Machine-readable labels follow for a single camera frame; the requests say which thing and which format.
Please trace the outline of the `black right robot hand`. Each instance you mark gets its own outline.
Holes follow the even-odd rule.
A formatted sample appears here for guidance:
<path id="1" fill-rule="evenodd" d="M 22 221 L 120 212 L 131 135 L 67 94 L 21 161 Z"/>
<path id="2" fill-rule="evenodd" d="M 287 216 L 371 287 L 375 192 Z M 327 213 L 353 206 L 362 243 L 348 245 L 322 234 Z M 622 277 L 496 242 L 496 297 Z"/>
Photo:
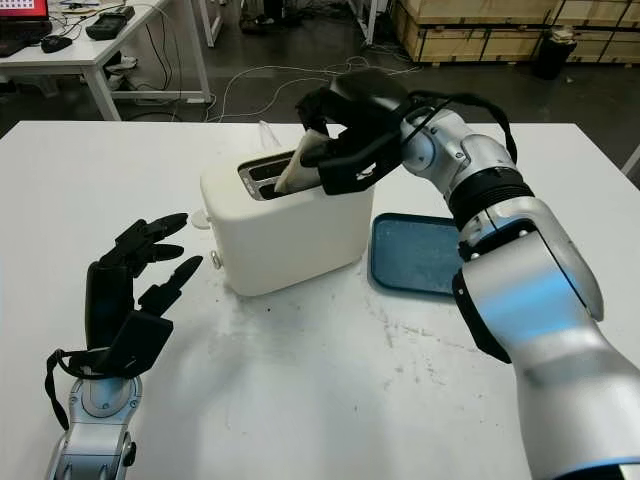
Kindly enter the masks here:
<path id="1" fill-rule="evenodd" d="M 344 128 L 336 138 L 328 138 L 302 153 L 304 167 L 351 157 L 368 151 L 398 135 L 406 109 L 408 91 L 391 76 L 377 70 L 342 74 L 323 87 L 307 93 L 296 110 L 303 127 L 328 136 L 328 125 Z"/>

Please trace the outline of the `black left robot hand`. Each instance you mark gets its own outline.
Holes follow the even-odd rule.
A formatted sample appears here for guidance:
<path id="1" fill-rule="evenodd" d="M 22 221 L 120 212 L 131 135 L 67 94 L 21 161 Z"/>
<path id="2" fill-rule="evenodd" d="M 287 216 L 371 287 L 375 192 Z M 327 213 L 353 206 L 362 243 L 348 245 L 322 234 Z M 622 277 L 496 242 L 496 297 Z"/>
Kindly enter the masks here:
<path id="1" fill-rule="evenodd" d="M 163 315 L 180 298 L 182 289 L 202 263 L 193 256 L 180 264 L 161 284 L 134 297 L 134 280 L 152 263 L 179 258 L 184 248 L 165 244 L 167 237 L 186 226 L 188 215 L 175 213 L 153 221 L 134 221 L 115 244 L 87 272 L 85 331 L 90 349 L 115 342 L 132 345 L 164 342 L 173 329 Z"/>

